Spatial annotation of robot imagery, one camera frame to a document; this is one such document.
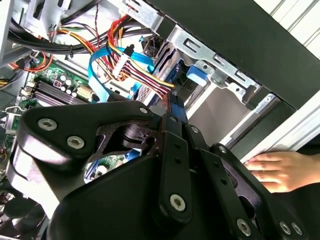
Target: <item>black mount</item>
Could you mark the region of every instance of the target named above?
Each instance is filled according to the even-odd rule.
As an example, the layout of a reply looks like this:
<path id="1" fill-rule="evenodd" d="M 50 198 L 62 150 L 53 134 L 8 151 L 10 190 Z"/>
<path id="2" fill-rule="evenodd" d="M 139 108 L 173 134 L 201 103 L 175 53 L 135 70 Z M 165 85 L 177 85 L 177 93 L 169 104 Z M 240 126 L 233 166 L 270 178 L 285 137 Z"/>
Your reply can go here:
<path id="1" fill-rule="evenodd" d="M 171 96 L 168 106 L 161 117 L 137 101 L 33 108 L 22 116 L 18 145 L 51 176 L 76 178 L 88 162 L 142 149 L 65 197 L 49 240 L 308 239 L 302 223 L 226 147 L 207 146 L 181 101 Z M 57 128 L 39 127 L 44 118 Z M 71 147 L 70 136 L 84 146 Z"/>

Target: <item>wire bundle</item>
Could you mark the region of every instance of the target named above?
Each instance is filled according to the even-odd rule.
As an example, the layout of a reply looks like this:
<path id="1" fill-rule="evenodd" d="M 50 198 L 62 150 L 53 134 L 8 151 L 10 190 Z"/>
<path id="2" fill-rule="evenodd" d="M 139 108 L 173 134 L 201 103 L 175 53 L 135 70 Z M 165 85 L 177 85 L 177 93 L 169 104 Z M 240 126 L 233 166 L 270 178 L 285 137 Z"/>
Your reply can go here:
<path id="1" fill-rule="evenodd" d="M 111 24 L 109 31 L 107 32 L 106 49 L 111 52 L 106 57 L 106 66 L 108 76 L 112 80 L 124 81 L 126 78 L 132 78 L 135 81 L 141 83 L 145 87 L 153 90 L 161 99 L 175 87 L 175 85 L 162 81 L 152 74 L 143 70 L 138 66 L 131 58 L 126 62 L 121 70 L 121 74 L 118 78 L 112 75 L 113 69 L 122 56 L 123 52 L 117 49 L 118 42 L 121 41 L 123 36 L 123 26 L 130 21 L 130 17 L 125 15 L 117 21 Z"/>
<path id="2" fill-rule="evenodd" d="M 53 58 L 53 55 L 51 54 L 49 57 L 49 61 L 47 62 L 47 56 L 44 53 L 42 53 L 42 55 L 43 55 L 43 60 L 40 65 L 38 65 L 34 68 L 24 67 L 23 70 L 30 72 L 30 73 L 38 73 L 38 72 L 42 72 L 42 71 L 46 70 L 50 66 L 50 64 L 52 63 L 54 58 Z M 14 70 L 18 70 L 20 68 L 18 66 L 18 64 L 14 63 L 14 62 L 9 63 L 9 66 Z"/>

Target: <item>black plastic bracket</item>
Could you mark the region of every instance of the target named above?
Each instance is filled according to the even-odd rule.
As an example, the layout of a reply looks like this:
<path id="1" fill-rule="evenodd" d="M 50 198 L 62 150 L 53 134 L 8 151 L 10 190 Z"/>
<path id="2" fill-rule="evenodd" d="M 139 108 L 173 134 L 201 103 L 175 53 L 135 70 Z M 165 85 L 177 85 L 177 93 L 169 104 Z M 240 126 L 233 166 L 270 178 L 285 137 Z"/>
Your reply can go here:
<path id="1" fill-rule="evenodd" d="M 182 138 L 181 121 L 165 114 L 158 141 L 155 154 L 161 161 L 161 174 L 153 219 L 162 229 L 172 232 L 188 224 L 193 212 L 188 144 Z"/>
<path id="2" fill-rule="evenodd" d="M 302 223 L 276 201 L 274 196 L 231 151 L 221 144 L 214 144 L 210 148 L 210 152 L 218 156 L 219 164 L 222 161 L 223 166 L 230 173 L 230 177 L 236 180 L 235 192 L 242 199 L 242 204 L 249 206 L 247 213 L 249 208 L 254 209 L 254 215 L 251 216 L 252 221 L 255 222 L 265 239 L 308 239 Z M 293 224 L 299 226 L 302 235 L 296 232 Z"/>
<path id="3" fill-rule="evenodd" d="M 78 173 L 88 159 L 94 161 L 106 155 L 105 148 L 117 129 L 132 124 L 147 125 L 152 118 L 153 113 L 138 101 L 32 108 L 21 117 L 17 141 L 34 158 L 59 171 Z M 56 128 L 41 128 L 41 119 L 53 120 Z M 70 136 L 81 138 L 84 146 L 70 147 L 67 143 Z"/>
<path id="4" fill-rule="evenodd" d="M 229 236 L 226 239 L 240 240 L 247 237 L 247 239 L 263 240 L 262 235 L 248 218 L 220 158 L 209 152 L 202 133 L 195 126 L 186 125 L 185 129 L 190 139 L 192 158 L 198 160 L 198 170 L 208 177 L 224 213 L 224 220 L 229 228 Z"/>

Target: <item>black cable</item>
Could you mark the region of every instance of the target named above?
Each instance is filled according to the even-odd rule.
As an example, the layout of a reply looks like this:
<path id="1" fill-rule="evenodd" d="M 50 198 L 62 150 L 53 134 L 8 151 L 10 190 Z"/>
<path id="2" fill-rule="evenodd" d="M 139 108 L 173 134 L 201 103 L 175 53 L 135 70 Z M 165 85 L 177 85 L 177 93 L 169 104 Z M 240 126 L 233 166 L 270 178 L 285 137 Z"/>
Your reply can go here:
<path id="1" fill-rule="evenodd" d="M 125 25 L 127 25 L 130 22 L 130 20 L 131 20 L 131 17 L 126 16 L 125 19 L 122 22 L 120 22 L 120 24 L 118 25 L 118 27 L 116 28 L 116 30 L 113 33 L 114 38 L 118 35 L 120 29 L 123 28 Z"/>
<path id="2" fill-rule="evenodd" d="M 130 17 L 127 17 L 124 21 L 120 23 L 115 34 L 118 34 L 120 28 L 125 27 L 127 25 L 134 27 L 137 24 L 132 22 L 130 20 Z M 141 34 L 141 32 L 139 32 L 138 30 L 134 30 L 135 32 L 133 32 L 132 30 L 126 34 L 126 28 L 124 28 L 123 35 L 124 37 L 129 37 L 129 36 L 133 36 L 134 33 Z M 100 39 L 99 44 L 101 46 L 105 45 L 108 42 L 107 32 L 108 31 L 99 35 L 99 39 Z M 150 32 L 147 32 L 146 29 L 143 29 L 143 33 L 149 34 Z M 29 32 L 27 32 L 23 27 L 17 24 L 13 19 L 11 20 L 8 39 L 15 44 L 19 44 L 26 48 L 39 51 L 39 52 L 45 52 L 48 54 L 69 55 L 71 50 L 73 54 L 87 53 L 87 49 L 81 44 L 70 46 L 70 45 L 64 45 L 64 44 L 58 44 L 58 43 L 51 43 L 46 39 L 38 39 L 32 34 L 30 34 Z M 89 42 L 95 47 L 98 47 L 98 39 L 96 37 L 91 39 Z"/>
<path id="3" fill-rule="evenodd" d="M 99 4 L 102 0 L 93 0 L 91 2 L 89 2 L 87 5 L 85 5 L 83 8 L 81 8 L 80 10 L 76 11 L 75 13 L 71 14 L 70 16 L 64 18 L 61 20 L 61 24 L 67 24 L 71 21 L 73 21 L 74 19 L 76 19 L 77 17 L 85 14 L 86 12 L 88 12 L 90 9 L 92 9 L 95 5 Z"/>

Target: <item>red wire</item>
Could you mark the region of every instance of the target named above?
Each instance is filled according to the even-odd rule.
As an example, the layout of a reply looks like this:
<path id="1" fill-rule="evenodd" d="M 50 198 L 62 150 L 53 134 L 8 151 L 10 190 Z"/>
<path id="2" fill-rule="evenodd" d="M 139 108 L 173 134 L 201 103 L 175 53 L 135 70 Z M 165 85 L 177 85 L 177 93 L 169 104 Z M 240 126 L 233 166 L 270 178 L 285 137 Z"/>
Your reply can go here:
<path id="1" fill-rule="evenodd" d="M 164 87 L 162 87 L 161 85 L 157 84 L 156 82 L 148 79 L 146 76 L 144 76 L 143 74 L 141 74 L 139 71 L 135 70 L 132 66 L 130 66 L 129 64 L 127 64 L 127 66 L 129 67 L 129 69 L 131 71 L 133 71 L 135 74 L 137 74 L 140 78 L 142 78 L 143 80 L 145 80 L 146 82 L 148 82 L 149 84 L 151 84 L 153 87 L 157 88 L 160 91 L 163 91 L 161 93 L 167 94 L 169 91 L 167 89 L 165 89 Z"/>

